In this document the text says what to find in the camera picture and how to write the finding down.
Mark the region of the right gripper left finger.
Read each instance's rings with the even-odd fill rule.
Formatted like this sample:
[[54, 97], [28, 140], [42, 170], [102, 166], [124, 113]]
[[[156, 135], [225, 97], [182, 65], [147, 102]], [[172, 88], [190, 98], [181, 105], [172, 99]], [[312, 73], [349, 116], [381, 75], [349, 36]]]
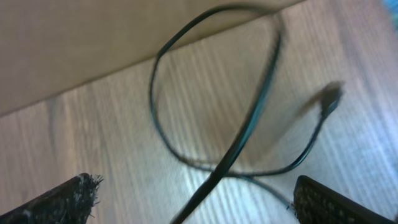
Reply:
[[86, 224], [103, 177], [81, 173], [1, 215], [1, 224]]

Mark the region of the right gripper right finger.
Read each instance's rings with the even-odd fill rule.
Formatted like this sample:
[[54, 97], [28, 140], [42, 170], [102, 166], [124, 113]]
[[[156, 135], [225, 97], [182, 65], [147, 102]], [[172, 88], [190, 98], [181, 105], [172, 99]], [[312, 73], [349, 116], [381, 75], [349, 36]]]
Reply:
[[306, 224], [394, 224], [306, 175], [296, 181], [294, 210]]

